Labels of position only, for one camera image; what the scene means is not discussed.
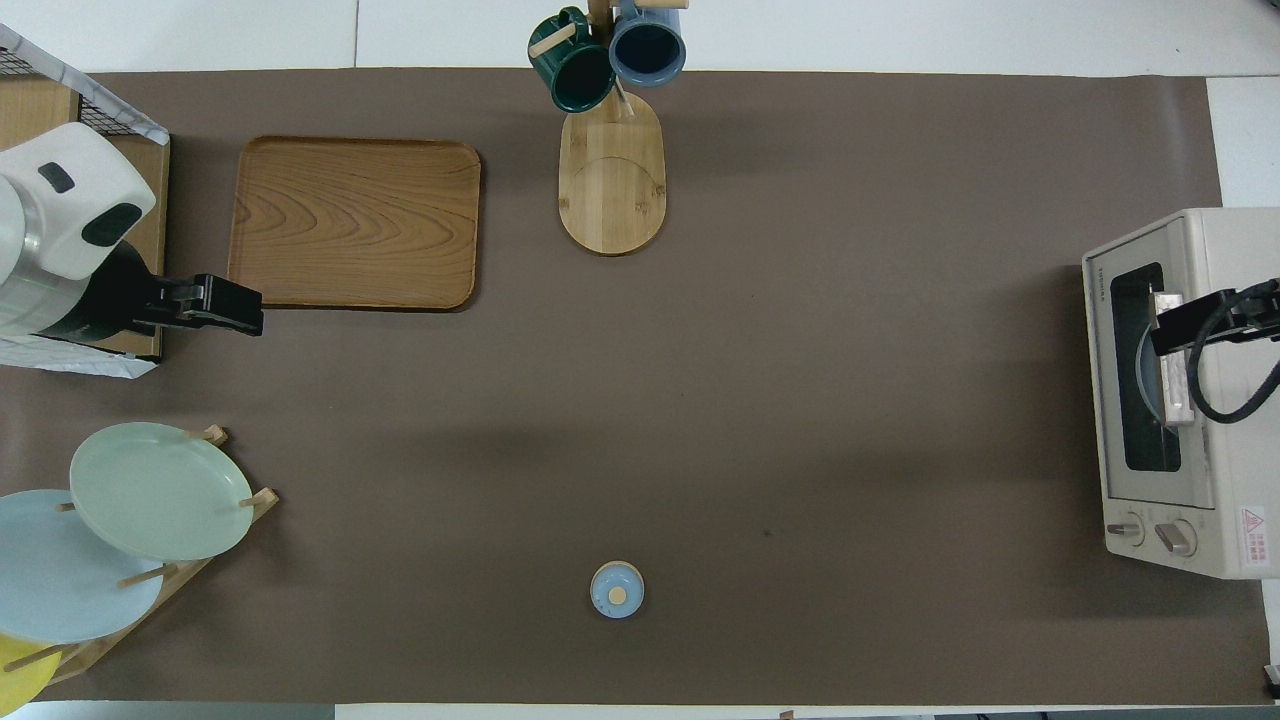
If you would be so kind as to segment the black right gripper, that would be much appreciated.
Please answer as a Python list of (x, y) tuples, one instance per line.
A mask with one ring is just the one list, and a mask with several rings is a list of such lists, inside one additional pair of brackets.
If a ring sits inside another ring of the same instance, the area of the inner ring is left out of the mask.
[[(1224, 304), (1228, 314), (1215, 316), (1213, 311)], [(1149, 310), (1152, 343), (1158, 356), (1194, 348), (1201, 334), (1204, 334), (1204, 346), (1229, 342), (1230, 336), (1277, 337), (1280, 279), (1253, 284), (1233, 295), (1212, 292), (1190, 301), (1180, 293), (1155, 292), (1149, 297)]]

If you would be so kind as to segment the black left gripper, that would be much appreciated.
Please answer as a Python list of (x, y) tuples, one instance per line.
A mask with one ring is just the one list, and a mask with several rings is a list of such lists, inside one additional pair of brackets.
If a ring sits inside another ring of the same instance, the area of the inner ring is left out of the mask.
[[(178, 309), (150, 310), (160, 300)], [(88, 345), (122, 332), (154, 337), (156, 325), (220, 328), (260, 337), (264, 332), (262, 295), (219, 275), (159, 279), (131, 245), (118, 245), (88, 278), (73, 309), (42, 337)]]

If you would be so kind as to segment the glass oven door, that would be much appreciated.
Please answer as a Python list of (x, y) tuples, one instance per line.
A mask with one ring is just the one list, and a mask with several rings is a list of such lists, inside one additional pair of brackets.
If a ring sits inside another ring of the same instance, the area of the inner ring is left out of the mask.
[(1135, 350), (1151, 325), (1149, 297), (1193, 288), (1181, 218), (1088, 254), (1082, 264), (1106, 498), (1212, 509), (1203, 424), (1190, 401), (1187, 352), (1161, 356), (1165, 425), (1143, 405)]

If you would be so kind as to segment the beige toaster oven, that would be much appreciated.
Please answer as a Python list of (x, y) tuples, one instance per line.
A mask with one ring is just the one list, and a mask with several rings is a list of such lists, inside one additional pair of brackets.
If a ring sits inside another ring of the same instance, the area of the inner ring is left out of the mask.
[[(1280, 208), (1190, 208), (1120, 240), (1176, 218), (1187, 223), (1190, 300), (1212, 292), (1233, 295), (1280, 279)], [(1201, 334), (1194, 348), (1183, 351), (1190, 401), (1207, 442), (1213, 507), (1106, 498), (1094, 420), (1103, 542), (1111, 553), (1206, 577), (1280, 579), (1280, 336), (1230, 336), (1229, 342), (1208, 346), (1202, 345), (1203, 338)], [(1093, 384), (1092, 396), (1094, 407)], [(1270, 568), (1242, 566), (1238, 516), (1242, 505), (1265, 506)], [(1146, 527), (1146, 541), (1139, 547), (1105, 532), (1107, 521), (1126, 512), (1137, 514)], [(1190, 557), (1172, 556), (1155, 533), (1156, 524), (1175, 519), (1184, 519), (1196, 529), (1198, 547)]]

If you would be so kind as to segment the rectangular wooden tray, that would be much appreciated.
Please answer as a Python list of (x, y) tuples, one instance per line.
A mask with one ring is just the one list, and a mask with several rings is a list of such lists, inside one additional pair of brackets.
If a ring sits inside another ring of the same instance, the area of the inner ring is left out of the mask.
[(468, 143), (268, 135), (239, 152), (229, 277), (270, 307), (434, 313), (477, 282)]

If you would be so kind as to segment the pale green plate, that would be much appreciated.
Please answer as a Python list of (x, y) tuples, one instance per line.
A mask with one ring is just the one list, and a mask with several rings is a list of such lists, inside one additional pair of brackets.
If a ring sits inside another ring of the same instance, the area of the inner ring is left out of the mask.
[(211, 559), (250, 532), (252, 492), (218, 446), (131, 421), (92, 433), (69, 466), (74, 510), (109, 544), (159, 562)]

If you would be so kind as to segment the red warning sticker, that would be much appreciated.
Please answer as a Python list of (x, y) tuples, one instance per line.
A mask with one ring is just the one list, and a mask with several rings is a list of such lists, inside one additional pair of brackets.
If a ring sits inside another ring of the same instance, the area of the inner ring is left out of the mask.
[(1265, 506), (1242, 505), (1238, 516), (1240, 521), (1242, 566), (1270, 568), (1268, 527)]

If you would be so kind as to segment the wooden plate rack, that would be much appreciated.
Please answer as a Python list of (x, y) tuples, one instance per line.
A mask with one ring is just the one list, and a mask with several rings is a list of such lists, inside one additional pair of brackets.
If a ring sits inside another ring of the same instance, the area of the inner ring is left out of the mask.
[(64, 650), (52, 684), (86, 674), (278, 503), (274, 489), (251, 489), (223, 450), (228, 437), (218, 424), (186, 430), (131, 421), (97, 430), (77, 448), (70, 501), (60, 511), (78, 512), (109, 544), (156, 561), (122, 579), (125, 588), (160, 583), (140, 619)]

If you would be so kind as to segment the light blue racked plate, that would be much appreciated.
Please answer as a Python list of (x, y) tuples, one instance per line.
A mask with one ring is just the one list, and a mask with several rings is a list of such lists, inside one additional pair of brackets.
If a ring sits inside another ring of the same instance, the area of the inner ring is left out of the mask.
[(63, 489), (0, 497), (0, 633), (45, 644), (73, 644), (119, 632), (156, 602), (161, 577), (122, 588), (155, 561), (101, 539)]

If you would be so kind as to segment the wooden mug tree stand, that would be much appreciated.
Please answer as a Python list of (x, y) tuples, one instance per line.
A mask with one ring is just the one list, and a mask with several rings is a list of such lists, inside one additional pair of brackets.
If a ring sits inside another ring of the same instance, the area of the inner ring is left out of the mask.
[[(614, 0), (586, 0), (593, 37), (609, 54)], [(559, 219), (571, 238), (602, 256), (649, 243), (667, 210), (666, 151), (658, 115), (616, 74), (596, 108), (566, 114), (558, 160)]]

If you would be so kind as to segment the dark green mug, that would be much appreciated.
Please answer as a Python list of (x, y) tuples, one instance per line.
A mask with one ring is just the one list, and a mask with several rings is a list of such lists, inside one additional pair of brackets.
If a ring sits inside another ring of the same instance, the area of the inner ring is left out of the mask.
[(564, 6), (535, 27), (527, 58), (550, 100), (568, 114), (596, 108), (616, 87), (608, 50), (593, 37), (588, 14), (576, 6)]

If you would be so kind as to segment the yellow plate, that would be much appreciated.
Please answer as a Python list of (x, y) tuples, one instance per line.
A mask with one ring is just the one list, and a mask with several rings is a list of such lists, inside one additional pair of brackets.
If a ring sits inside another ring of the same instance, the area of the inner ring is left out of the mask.
[(49, 684), (58, 670), (61, 653), (49, 655), (10, 673), (4, 667), (44, 650), (44, 644), (0, 634), (0, 717), (31, 702)]

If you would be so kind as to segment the brown table mat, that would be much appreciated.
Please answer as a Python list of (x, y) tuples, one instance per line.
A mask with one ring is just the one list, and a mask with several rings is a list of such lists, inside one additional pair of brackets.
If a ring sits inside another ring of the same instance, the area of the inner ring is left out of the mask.
[(1203, 79), (687, 73), (626, 258), (564, 233), (529, 68), (101, 81), (172, 133), (169, 272), (225, 273), (252, 138), (443, 138), (477, 282), (175, 331), (136, 380), (0, 366), (0, 495), (146, 420), (282, 500), (47, 700), (1267, 701), (1260, 584), (1105, 548), (1080, 260), (1221, 202)]

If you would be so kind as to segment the grey blue mug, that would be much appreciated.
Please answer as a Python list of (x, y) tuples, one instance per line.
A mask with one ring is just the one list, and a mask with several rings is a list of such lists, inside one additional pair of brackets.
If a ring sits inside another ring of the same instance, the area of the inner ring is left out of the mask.
[(639, 87), (673, 81), (687, 56), (680, 24), (687, 0), (614, 0), (614, 4), (609, 59), (618, 78)]

